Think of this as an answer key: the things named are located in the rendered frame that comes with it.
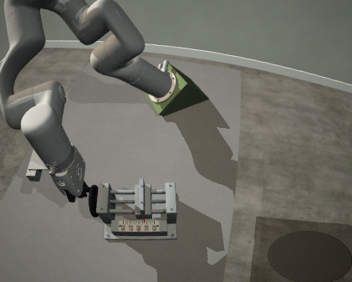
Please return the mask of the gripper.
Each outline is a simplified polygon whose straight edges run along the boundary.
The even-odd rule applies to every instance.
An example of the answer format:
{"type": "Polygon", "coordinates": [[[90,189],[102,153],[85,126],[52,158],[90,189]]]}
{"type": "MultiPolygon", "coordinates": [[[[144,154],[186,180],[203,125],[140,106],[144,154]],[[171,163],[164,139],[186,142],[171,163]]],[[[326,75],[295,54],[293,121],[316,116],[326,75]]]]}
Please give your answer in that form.
{"type": "Polygon", "coordinates": [[[51,176],[58,190],[68,197],[70,203],[74,203],[75,198],[87,197],[83,187],[87,187],[84,181],[85,162],[76,147],[74,148],[74,160],[72,164],[55,176],[51,176]],[[75,162],[74,162],[75,161],[75,162]],[[83,185],[84,184],[84,185],[83,185]],[[83,191],[82,191],[83,190],[83,191]]]}

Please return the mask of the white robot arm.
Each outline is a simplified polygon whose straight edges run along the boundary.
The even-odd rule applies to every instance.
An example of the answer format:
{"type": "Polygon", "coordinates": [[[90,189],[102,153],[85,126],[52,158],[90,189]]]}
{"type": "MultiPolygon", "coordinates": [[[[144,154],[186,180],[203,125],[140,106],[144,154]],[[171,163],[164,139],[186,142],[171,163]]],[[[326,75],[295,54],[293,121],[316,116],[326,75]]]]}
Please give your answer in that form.
{"type": "Polygon", "coordinates": [[[19,72],[45,45],[40,8],[57,13],[84,45],[113,33],[90,56],[98,73],[146,92],[156,103],[169,100],[177,87],[168,60],[157,69],[138,56],[145,41],[114,0],[97,0],[91,6],[85,0],[5,0],[10,49],[0,68],[0,105],[7,124],[22,130],[33,148],[26,173],[31,182],[40,182],[42,170],[49,170],[54,177],[74,160],[74,148],[62,127],[63,86],[51,80],[17,94],[13,91],[19,72]]]}

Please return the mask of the grey clamp slide with handwheel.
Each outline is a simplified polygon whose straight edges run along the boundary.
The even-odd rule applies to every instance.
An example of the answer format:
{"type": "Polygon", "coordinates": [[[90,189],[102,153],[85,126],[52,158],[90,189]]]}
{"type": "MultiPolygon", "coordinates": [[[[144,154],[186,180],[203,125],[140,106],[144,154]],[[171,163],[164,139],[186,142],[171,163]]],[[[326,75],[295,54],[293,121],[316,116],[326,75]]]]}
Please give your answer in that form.
{"type": "Polygon", "coordinates": [[[163,190],[151,190],[150,184],[145,184],[144,179],[135,185],[135,190],[112,190],[109,183],[99,183],[99,187],[92,185],[83,189],[89,193],[91,215],[94,218],[99,215],[105,223],[104,239],[177,239],[174,182],[166,182],[166,189],[163,190]]]}

